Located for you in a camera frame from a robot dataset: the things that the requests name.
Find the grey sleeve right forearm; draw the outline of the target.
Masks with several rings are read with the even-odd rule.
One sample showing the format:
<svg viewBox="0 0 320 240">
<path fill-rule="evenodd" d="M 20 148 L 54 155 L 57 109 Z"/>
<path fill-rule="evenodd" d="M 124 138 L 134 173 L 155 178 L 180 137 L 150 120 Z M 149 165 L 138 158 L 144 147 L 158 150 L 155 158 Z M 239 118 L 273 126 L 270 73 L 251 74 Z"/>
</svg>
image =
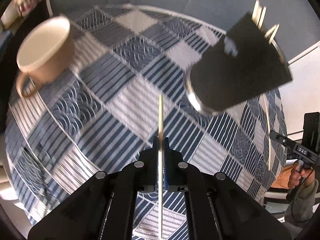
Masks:
<svg viewBox="0 0 320 240">
<path fill-rule="evenodd" d="M 313 205 L 318 189 L 318 180 L 308 187 L 301 187 L 285 212 L 285 222 L 302 227 L 313 216 Z"/>
</svg>

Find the person's right hand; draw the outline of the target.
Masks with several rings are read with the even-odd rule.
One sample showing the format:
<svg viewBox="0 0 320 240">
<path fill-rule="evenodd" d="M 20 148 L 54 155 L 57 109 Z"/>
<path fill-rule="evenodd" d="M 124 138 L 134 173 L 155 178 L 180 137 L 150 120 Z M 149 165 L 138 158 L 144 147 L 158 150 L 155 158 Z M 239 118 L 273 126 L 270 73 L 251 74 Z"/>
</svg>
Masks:
<svg viewBox="0 0 320 240">
<path fill-rule="evenodd" d="M 303 186 L 308 187 L 313 184 L 315 180 L 315 173 L 313 170 L 300 168 L 299 161 L 295 161 L 289 176 L 289 182 L 287 184 L 288 188 L 294 189 L 297 187 L 300 184 L 301 179 L 304 181 Z"/>
</svg>

